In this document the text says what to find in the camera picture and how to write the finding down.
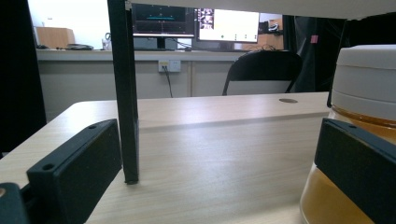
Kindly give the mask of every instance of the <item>white wall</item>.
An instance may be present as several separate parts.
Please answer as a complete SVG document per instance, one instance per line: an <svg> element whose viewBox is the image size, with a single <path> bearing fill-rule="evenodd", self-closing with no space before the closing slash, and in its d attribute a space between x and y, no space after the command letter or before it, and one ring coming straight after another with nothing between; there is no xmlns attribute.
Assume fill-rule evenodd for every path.
<svg viewBox="0 0 396 224"><path fill-rule="evenodd" d="M33 26L73 30L77 44L102 48L110 32L107 0L28 0Z"/></svg>

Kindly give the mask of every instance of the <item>black metal pole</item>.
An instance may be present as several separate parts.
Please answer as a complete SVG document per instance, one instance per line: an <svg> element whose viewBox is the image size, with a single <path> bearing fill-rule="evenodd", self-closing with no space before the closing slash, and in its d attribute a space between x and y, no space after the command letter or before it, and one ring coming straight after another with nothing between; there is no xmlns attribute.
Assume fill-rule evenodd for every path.
<svg viewBox="0 0 396 224"><path fill-rule="evenodd" d="M121 156L125 183L139 180L139 123L131 8L124 0L107 0L119 110Z"/></svg>

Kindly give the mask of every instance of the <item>amber liquid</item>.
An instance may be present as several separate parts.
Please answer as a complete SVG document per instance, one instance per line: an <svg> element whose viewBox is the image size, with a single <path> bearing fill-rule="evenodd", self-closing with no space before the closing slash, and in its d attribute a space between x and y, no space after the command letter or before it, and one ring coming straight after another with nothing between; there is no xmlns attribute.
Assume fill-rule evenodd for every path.
<svg viewBox="0 0 396 224"><path fill-rule="evenodd" d="M396 121L375 119L334 107L331 119L352 123L396 145ZM313 164L300 209L304 223L374 223Z"/></svg>

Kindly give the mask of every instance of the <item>screw hole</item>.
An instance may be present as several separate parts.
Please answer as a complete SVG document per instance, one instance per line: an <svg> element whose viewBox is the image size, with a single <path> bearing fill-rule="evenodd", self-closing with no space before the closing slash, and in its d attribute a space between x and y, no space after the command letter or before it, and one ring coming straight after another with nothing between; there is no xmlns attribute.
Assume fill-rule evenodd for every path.
<svg viewBox="0 0 396 224"><path fill-rule="evenodd" d="M43 170L48 171L48 170L52 169L53 167L54 167L53 164L47 164L47 165L43 166Z"/></svg>

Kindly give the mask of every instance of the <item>wooden table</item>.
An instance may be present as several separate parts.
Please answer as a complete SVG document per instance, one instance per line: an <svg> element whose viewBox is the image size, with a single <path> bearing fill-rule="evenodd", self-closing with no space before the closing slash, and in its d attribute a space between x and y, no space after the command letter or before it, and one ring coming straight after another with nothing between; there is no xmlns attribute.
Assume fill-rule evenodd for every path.
<svg viewBox="0 0 396 224"><path fill-rule="evenodd" d="M120 171L88 223L301 223L327 94L139 100L140 181ZM72 105L0 160L0 183L26 185L37 161L117 115L115 101Z"/></svg>

